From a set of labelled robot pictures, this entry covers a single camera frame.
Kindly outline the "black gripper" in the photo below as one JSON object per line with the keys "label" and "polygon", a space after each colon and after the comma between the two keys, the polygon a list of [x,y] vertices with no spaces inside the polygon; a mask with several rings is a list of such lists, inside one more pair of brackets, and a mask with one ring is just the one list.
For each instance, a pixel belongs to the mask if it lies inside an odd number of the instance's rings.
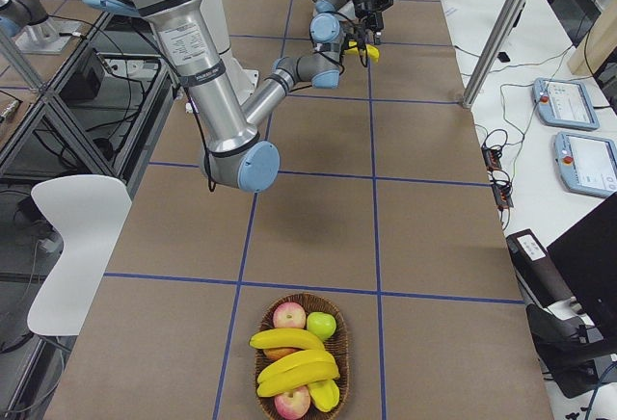
{"label": "black gripper", "polygon": [[382,42],[384,20],[381,12],[390,8],[394,0],[352,0],[356,18],[369,16],[369,30],[372,34],[372,43]]}

